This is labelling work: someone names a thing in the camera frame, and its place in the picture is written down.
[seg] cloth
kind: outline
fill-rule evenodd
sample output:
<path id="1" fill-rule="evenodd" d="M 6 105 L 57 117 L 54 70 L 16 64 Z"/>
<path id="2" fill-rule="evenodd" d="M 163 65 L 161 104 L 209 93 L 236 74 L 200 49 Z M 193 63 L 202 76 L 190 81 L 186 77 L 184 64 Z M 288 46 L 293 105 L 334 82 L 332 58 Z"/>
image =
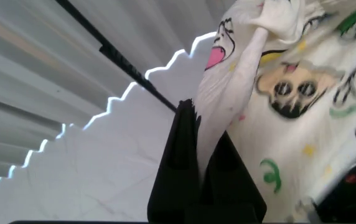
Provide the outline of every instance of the cloth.
<path id="1" fill-rule="evenodd" d="M 207 142 L 201 131 L 225 128 L 214 120 L 231 117 L 228 133 L 267 204 L 264 222 L 306 221 L 312 206 L 305 201 L 320 200 L 356 160 L 356 6 L 327 11 L 320 2 L 237 1 L 222 19 L 195 101 L 198 141 Z M 270 6 L 276 10 L 266 16 Z M 250 66 L 242 53 L 257 27 L 268 39 Z M 240 64 L 259 66 L 244 106 L 248 96 L 223 94 L 238 73 L 252 77 L 237 71 Z M 200 94 L 206 89 L 211 96 Z M 244 109 L 222 113 L 233 102 Z M 198 151 L 207 164 L 199 142 Z"/>

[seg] pink heart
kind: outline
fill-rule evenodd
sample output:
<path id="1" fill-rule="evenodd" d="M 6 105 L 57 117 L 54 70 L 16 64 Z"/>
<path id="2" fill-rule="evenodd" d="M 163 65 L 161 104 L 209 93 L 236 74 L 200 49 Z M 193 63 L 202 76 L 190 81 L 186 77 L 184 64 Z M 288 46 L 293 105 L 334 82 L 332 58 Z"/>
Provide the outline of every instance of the pink heart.
<path id="1" fill-rule="evenodd" d="M 208 59 L 205 69 L 207 70 L 212 66 L 222 62 L 224 56 L 225 56 L 225 50 L 222 47 L 213 47 L 211 49 L 210 58 Z"/>

